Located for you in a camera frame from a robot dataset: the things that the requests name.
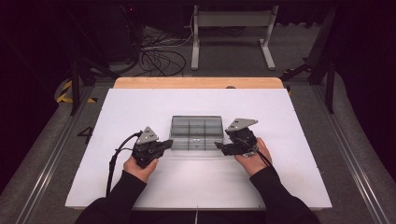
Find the hand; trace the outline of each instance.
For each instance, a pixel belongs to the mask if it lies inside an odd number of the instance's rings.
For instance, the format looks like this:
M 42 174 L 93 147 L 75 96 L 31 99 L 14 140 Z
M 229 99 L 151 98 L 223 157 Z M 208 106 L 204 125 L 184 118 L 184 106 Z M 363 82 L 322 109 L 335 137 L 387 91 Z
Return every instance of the hand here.
M 257 147 L 259 148 L 259 151 L 265 156 L 265 158 L 267 158 L 268 161 L 272 163 L 270 152 L 261 138 L 257 138 Z M 267 167 L 267 165 L 262 161 L 262 158 L 260 158 L 259 154 L 257 153 L 249 157 L 244 157 L 242 155 L 236 155 L 234 157 L 245 168 L 249 176 L 253 176 L 260 170 Z
M 155 170 L 155 167 L 157 167 L 157 163 L 158 159 L 155 159 L 148 166 L 146 166 L 145 169 L 143 169 L 136 164 L 136 160 L 131 156 L 128 161 L 124 163 L 124 171 L 136 176 L 141 181 L 148 183 L 149 176 Z

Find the metal rail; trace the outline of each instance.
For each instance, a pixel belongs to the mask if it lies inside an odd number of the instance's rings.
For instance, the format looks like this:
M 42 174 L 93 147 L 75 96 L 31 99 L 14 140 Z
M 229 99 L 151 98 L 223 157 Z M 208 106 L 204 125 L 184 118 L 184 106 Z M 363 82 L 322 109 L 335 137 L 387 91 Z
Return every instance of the metal rail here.
M 350 147 L 347 139 L 341 131 L 340 125 L 338 124 L 335 115 L 332 115 L 328 112 L 323 92 L 318 86 L 313 86 L 312 90 L 316 95 L 322 109 L 325 111 L 328 121 L 332 125 L 332 129 L 337 138 L 337 144 L 339 146 L 341 155 L 343 156 L 346 165 L 349 168 L 353 179 L 355 180 L 356 186 L 358 187 L 361 196 L 363 197 L 363 200 L 366 203 L 367 208 L 369 209 L 373 217 L 373 221 L 377 224 L 390 223 L 389 219 L 385 215 L 384 210 L 381 207 L 381 204 L 375 196 L 369 178 L 367 177 L 364 169 L 361 167 L 359 161 L 353 153 L 352 148 Z
M 86 87 L 84 92 L 82 93 L 82 105 L 78 108 L 76 111 L 76 114 L 74 116 L 71 116 L 69 120 L 66 122 L 66 125 L 64 127 L 64 130 L 62 131 L 62 134 L 53 149 L 51 155 L 49 156 L 49 160 L 44 167 L 43 171 L 41 174 L 38 176 L 38 179 L 35 183 L 35 186 L 30 193 L 30 196 L 25 204 L 25 206 L 22 208 L 21 213 L 16 221 L 16 223 L 30 223 L 32 220 L 33 215 L 35 214 L 35 210 L 37 209 L 44 192 L 47 189 L 48 184 L 50 183 L 50 180 L 56 170 L 56 167 L 59 163 L 59 160 L 61 159 L 62 155 L 64 154 L 64 149 L 67 144 L 67 141 L 70 137 L 70 133 L 72 132 L 78 117 L 81 114 L 81 111 L 84 108 L 84 105 L 88 101 L 91 92 L 92 92 L 93 87 Z

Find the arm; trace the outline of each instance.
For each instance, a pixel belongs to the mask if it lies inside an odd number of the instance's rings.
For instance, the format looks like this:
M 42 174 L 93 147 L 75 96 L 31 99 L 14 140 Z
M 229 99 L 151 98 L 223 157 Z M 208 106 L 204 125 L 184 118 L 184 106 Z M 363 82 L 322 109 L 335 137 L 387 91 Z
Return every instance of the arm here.
M 142 169 L 136 165 L 134 157 L 130 157 L 124 163 L 120 181 L 108 197 L 91 203 L 81 213 L 76 223 L 129 223 L 131 209 L 146 187 L 149 175 L 154 171 L 157 162 L 158 160 L 154 160 Z
M 271 161 L 271 156 L 262 139 L 258 138 L 259 151 Z M 265 203 L 267 223 L 319 223 L 315 214 L 298 198 L 293 197 L 283 187 L 274 166 L 269 166 L 259 155 L 251 157 L 235 156 L 250 175 L 250 181 L 259 191 Z

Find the white stand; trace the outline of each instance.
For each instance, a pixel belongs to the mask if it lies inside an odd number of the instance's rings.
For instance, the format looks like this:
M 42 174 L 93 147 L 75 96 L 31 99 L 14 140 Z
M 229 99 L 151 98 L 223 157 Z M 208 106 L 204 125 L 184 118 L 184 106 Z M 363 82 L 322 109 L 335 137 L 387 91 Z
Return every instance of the white stand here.
M 267 26 L 264 39 L 260 39 L 262 53 L 269 70 L 275 70 L 268 42 L 274 28 L 277 13 L 277 6 L 268 11 L 198 11 L 198 6 L 194 7 L 194 42 L 192 46 L 191 70 L 198 69 L 200 41 L 198 36 L 199 27 L 213 26 Z

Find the wooden edge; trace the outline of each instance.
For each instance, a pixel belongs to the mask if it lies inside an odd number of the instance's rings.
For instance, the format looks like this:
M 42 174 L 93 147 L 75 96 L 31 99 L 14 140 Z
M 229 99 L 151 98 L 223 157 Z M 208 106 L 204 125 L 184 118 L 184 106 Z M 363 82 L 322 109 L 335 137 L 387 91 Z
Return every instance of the wooden edge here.
M 119 77 L 114 89 L 284 89 L 277 77 Z

